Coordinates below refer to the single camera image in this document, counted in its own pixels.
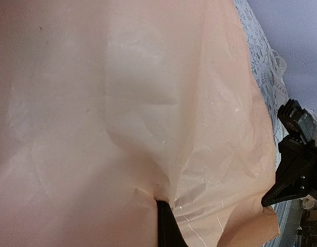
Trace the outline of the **beige wrapping paper sheet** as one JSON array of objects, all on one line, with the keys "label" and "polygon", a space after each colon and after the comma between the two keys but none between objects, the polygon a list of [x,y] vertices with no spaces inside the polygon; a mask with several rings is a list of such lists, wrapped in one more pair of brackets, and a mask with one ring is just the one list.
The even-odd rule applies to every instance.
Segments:
[{"label": "beige wrapping paper sheet", "polygon": [[262,246],[274,182],[233,1],[0,1],[0,246]]}]

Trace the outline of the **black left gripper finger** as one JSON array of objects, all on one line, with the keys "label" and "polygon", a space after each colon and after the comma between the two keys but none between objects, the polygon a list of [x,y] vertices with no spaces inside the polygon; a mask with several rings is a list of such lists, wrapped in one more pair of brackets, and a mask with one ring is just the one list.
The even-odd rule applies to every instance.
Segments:
[{"label": "black left gripper finger", "polygon": [[187,247],[168,202],[157,201],[158,247]]}]

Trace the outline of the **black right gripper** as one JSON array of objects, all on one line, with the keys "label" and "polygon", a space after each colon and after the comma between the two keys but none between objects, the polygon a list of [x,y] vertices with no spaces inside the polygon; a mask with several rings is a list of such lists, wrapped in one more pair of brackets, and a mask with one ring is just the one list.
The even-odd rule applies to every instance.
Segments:
[{"label": "black right gripper", "polygon": [[277,114],[288,135],[279,143],[281,163],[275,184],[262,197],[267,207],[312,196],[317,200],[317,117],[290,99]]}]

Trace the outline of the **white lace ribbon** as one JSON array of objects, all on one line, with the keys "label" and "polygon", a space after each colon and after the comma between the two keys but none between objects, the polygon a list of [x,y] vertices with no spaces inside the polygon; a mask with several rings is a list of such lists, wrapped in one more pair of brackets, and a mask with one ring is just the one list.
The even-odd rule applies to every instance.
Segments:
[{"label": "white lace ribbon", "polygon": [[289,99],[283,79],[287,64],[284,58],[274,49],[268,49],[267,55],[269,59],[268,66],[273,78],[273,92],[275,93],[277,104],[282,105]]}]

